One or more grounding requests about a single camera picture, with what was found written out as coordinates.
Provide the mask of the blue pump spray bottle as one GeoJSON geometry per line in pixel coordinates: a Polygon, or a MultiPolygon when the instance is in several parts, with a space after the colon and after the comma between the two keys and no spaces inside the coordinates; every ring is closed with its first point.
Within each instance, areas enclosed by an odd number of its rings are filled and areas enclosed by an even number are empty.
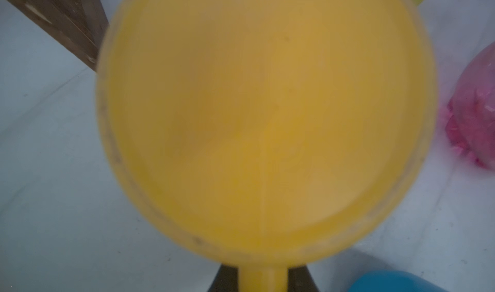
{"type": "Polygon", "coordinates": [[[348,292],[447,292],[403,271],[373,271],[356,280],[348,292]]]}

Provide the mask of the pink pump spray bottle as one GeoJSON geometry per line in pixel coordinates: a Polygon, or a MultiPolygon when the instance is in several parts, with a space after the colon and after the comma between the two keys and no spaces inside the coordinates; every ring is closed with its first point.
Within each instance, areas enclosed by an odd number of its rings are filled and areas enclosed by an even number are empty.
{"type": "Polygon", "coordinates": [[[445,126],[455,152],[479,167],[494,170],[494,43],[461,73],[448,105],[445,126]]]}

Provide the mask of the yellow plastic watering can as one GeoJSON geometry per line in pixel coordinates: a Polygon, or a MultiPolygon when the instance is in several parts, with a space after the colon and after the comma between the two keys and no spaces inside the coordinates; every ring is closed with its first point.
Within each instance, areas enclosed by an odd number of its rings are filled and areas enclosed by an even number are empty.
{"type": "Polygon", "coordinates": [[[413,0],[124,0],[99,54],[101,142],[161,233],[287,291],[404,198],[434,130],[413,0]]]}

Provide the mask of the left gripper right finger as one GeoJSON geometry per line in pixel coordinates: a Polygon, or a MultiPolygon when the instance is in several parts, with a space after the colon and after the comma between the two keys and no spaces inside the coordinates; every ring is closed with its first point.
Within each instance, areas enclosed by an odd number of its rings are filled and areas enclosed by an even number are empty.
{"type": "Polygon", "coordinates": [[[299,266],[288,270],[288,292],[319,292],[308,267],[299,266]]]}

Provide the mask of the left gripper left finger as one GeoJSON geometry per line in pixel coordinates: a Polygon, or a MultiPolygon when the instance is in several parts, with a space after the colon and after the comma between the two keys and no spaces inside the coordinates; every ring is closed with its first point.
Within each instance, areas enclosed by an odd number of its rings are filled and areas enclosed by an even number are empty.
{"type": "Polygon", "coordinates": [[[238,292],[238,268],[222,264],[208,292],[238,292]]]}

